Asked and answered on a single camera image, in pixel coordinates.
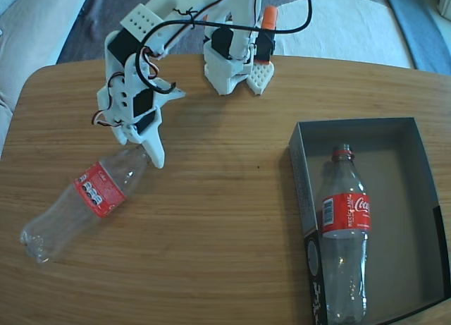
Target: floor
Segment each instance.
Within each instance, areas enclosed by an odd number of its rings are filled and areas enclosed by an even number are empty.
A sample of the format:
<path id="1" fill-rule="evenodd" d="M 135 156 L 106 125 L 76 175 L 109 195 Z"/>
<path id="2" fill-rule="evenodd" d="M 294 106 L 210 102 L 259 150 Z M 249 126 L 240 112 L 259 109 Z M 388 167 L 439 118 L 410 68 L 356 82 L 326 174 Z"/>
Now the floor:
<path id="1" fill-rule="evenodd" d="M 279 6 L 296 0 L 263 0 L 263 6 Z M 372 0 L 386 4 L 386 0 Z M 148 0 L 87 0 L 74 28 L 64 46 L 59 63 L 102 59 L 104 40 L 107 34 L 120 29 L 119 22 L 138 3 Z M 194 29 L 171 51 L 174 54 L 200 53 L 202 51 L 203 29 Z"/>

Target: black cable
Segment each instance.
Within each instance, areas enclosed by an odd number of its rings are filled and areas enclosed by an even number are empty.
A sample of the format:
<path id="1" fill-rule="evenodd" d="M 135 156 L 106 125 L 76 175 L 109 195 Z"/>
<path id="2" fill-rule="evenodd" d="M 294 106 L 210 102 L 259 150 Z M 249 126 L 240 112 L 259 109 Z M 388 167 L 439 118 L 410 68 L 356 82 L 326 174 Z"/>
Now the black cable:
<path id="1" fill-rule="evenodd" d="M 295 34 L 296 32 L 300 32 L 303 31 L 304 29 L 306 29 L 310 22 L 311 22 L 311 18 L 313 16 L 313 8 L 311 6 L 311 0 L 307 0 L 307 4 L 308 4 L 308 13 L 307 13 L 307 19 L 305 20 L 305 23 L 299 27 L 295 27 L 293 29 L 288 29 L 288 30 L 270 30 L 270 29 L 262 29 L 260 27 L 247 27 L 244 25 L 234 25 L 234 24 L 225 24 L 225 23 L 215 23 L 215 22 L 207 22 L 204 20 L 195 20 L 196 16 L 194 16 L 192 18 L 192 20 L 168 20 L 166 22 L 162 22 L 159 23 L 158 25 L 156 25 L 154 28 L 152 28 L 152 30 L 150 30 L 142 39 L 141 43 L 140 43 L 140 47 L 137 50 L 136 53 L 136 58 L 135 58 L 135 67 L 136 67 L 136 71 L 138 76 L 140 77 L 140 80 L 149 88 L 153 89 L 156 92 L 159 92 L 160 94 L 170 94 L 175 87 L 177 86 L 176 83 L 172 83 L 171 87 L 167 90 L 161 89 L 160 87 L 155 87 L 154 85 L 152 85 L 142 74 L 141 68 L 140 68 L 140 56 L 141 56 L 141 51 L 142 49 L 145 47 L 145 44 L 147 42 L 147 40 L 158 30 L 160 30 L 163 27 L 166 27 L 168 25 L 202 25 L 204 27 L 228 27 L 229 29 L 234 29 L 234 30 L 244 30 L 244 31 L 252 31 L 252 32 L 265 32 L 266 34 L 276 34 L 276 35 L 289 35 L 289 34 Z"/>

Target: orange part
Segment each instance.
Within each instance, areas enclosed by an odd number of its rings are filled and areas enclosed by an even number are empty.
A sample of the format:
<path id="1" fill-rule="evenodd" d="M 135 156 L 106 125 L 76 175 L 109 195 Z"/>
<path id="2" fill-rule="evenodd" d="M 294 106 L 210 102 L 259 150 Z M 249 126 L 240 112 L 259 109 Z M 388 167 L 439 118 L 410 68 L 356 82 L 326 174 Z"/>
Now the orange part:
<path id="1" fill-rule="evenodd" d="M 275 6 L 267 6 L 265 14 L 263 16 L 263 23 L 261 27 L 263 29 L 274 30 L 277 24 L 278 10 Z"/>

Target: cardboard box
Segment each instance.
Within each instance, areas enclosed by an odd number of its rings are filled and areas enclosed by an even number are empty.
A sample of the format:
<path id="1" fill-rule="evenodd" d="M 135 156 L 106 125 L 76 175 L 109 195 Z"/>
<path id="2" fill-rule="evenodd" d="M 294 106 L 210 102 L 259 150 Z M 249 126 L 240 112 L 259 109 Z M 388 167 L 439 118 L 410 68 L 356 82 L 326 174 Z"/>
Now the cardboard box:
<path id="1" fill-rule="evenodd" d="M 314 324 L 327 324 L 314 202 L 329 176 L 332 149 L 348 143 L 371 197 L 363 324 L 389 324 L 451 297 L 443 220 L 426 152 L 413 118 L 298 123 L 290 155 Z"/>

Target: blue surface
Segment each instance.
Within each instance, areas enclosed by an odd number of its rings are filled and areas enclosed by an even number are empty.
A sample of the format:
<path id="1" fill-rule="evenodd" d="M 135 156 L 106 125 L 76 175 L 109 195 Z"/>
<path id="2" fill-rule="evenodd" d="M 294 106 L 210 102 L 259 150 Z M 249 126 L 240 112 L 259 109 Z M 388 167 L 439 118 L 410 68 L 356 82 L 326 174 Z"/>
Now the blue surface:
<path id="1" fill-rule="evenodd" d="M 451 75 L 451 55 L 424 0 L 388 0 L 419 70 Z"/>

